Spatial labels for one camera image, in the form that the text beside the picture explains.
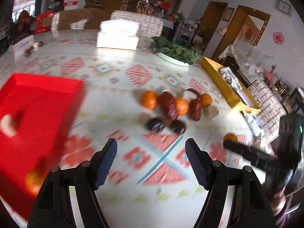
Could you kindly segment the person right hand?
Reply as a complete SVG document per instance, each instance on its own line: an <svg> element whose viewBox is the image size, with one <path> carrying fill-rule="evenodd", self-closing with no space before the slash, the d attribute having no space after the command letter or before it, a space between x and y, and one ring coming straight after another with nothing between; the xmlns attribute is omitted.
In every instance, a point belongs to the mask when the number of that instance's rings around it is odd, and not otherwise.
<svg viewBox="0 0 304 228"><path fill-rule="evenodd" d="M276 194L272 199L269 199L269 204L272 208L276 222L280 222L290 207L290 200L286 197L283 191Z"/></svg>

